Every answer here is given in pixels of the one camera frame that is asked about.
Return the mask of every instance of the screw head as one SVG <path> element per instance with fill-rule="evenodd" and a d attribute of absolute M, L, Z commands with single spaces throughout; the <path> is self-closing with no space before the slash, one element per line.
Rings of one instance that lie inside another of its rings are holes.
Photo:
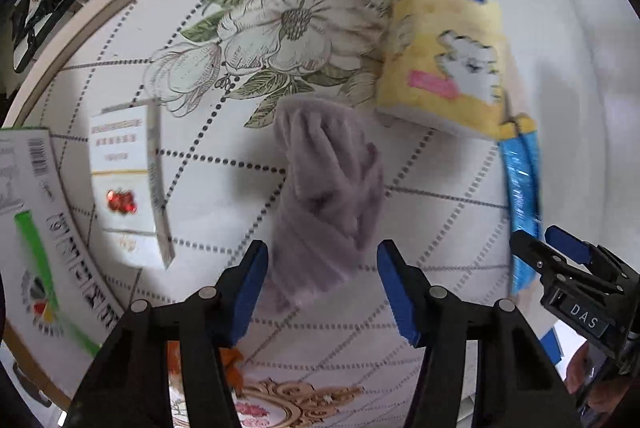
<path fill-rule="evenodd" d="M 447 290 L 439 285 L 434 285 L 429 289 L 429 294 L 438 300 L 442 300 L 447 295 Z"/>
<path fill-rule="evenodd" d="M 141 313 L 146 309 L 147 306 L 148 303 L 146 302 L 146 300 L 136 300 L 131 304 L 131 310 L 135 313 Z"/>
<path fill-rule="evenodd" d="M 512 313 L 516 310 L 516 305 L 511 301 L 503 298 L 498 302 L 498 307 L 507 313 Z"/>
<path fill-rule="evenodd" d="M 206 287 L 203 287 L 198 291 L 198 296 L 203 300 L 209 300 L 213 298 L 216 294 L 218 294 L 218 290 L 215 287 L 210 285 L 207 285 Z"/>

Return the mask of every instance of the white flower print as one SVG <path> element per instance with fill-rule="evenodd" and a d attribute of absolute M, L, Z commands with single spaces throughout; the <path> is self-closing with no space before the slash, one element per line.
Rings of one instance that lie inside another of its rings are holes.
<path fill-rule="evenodd" d="M 180 118 L 194 110 L 216 82 L 222 51 L 217 43 L 179 43 L 158 51 L 145 71 L 151 95 Z"/>
<path fill-rule="evenodd" d="M 218 23 L 230 71 L 307 74 L 326 64 L 353 71 L 386 19 L 368 0 L 245 0 Z"/>

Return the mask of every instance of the white cartoon graphic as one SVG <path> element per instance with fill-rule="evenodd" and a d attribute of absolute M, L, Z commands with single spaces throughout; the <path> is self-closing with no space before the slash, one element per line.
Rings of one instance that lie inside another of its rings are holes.
<path fill-rule="evenodd" d="M 456 82 L 459 92 L 494 104 L 494 87 L 500 82 L 495 49 L 452 30 L 441 34 L 438 40 L 449 52 L 438 54 L 436 62 L 447 78 Z"/>

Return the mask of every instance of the floral tablecloth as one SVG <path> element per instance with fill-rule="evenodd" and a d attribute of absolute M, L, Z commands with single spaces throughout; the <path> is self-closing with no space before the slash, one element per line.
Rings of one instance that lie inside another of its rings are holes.
<path fill-rule="evenodd" d="M 271 240 L 287 164 L 278 99 L 322 92 L 355 106 L 382 154 L 386 196 L 370 255 L 350 284 L 304 310 L 257 310 L 239 344 L 247 427 L 399 426 L 422 351 L 400 337 L 375 267 L 395 240 L 432 283 L 492 303 L 508 289 L 508 215 L 497 147 L 379 116 L 372 107 L 391 0 L 135 0 L 49 84 L 26 126 L 52 133 L 79 229 L 123 305 L 183 300 Z M 159 104 L 162 180 L 176 258 L 168 270 L 107 260 L 88 163 L 89 118 Z M 475 347 L 463 393 L 474 390 Z M 187 422 L 172 391 L 176 426 Z"/>

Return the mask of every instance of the red printed graphic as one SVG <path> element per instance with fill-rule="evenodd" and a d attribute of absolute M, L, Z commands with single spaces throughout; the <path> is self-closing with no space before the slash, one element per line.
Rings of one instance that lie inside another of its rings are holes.
<path fill-rule="evenodd" d="M 131 190 L 127 192 L 109 190 L 107 192 L 107 205 L 112 212 L 120 212 L 123 215 L 134 214 L 138 210 Z"/>
<path fill-rule="evenodd" d="M 423 71 L 409 72 L 408 85 L 413 88 L 428 90 L 448 100 L 453 100 L 460 95 L 458 86 L 453 79 L 439 78 Z"/>
<path fill-rule="evenodd" d="M 249 403 L 236 403 L 236 411 L 252 417 L 265 417 L 269 414 L 263 407 Z"/>

